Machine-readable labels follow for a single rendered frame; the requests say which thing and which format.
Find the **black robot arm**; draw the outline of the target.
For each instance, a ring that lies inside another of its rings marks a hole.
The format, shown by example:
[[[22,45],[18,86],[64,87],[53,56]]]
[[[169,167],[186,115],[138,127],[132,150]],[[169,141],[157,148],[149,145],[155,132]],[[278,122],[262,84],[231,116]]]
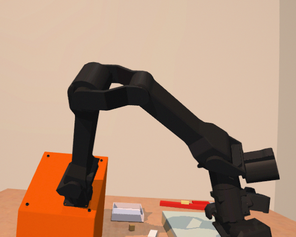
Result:
[[[123,86],[109,89],[111,83]],[[99,110],[127,105],[140,106],[182,139],[199,163],[197,167],[209,171],[212,189],[237,187],[239,176],[247,184],[280,180],[272,148],[244,153],[242,142],[215,124],[200,120],[147,71],[89,62],[67,95],[75,121],[72,162],[56,189],[65,197],[64,206],[89,206],[100,161],[93,156]]]

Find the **small white rectangular block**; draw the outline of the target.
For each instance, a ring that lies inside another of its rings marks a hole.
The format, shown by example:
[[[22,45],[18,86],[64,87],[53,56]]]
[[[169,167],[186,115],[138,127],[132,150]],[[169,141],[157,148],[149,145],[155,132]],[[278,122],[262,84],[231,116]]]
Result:
[[[150,230],[148,237],[157,237],[158,230]]]

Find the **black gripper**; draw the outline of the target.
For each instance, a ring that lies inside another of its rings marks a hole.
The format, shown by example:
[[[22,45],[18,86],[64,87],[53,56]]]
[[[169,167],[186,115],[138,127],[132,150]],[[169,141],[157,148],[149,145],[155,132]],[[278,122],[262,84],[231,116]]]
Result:
[[[245,220],[249,213],[242,213],[241,196],[246,195],[246,190],[241,185],[225,189],[210,191],[210,196],[215,202],[207,204],[204,208],[206,217],[221,237],[272,237],[270,227],[256,218]]]

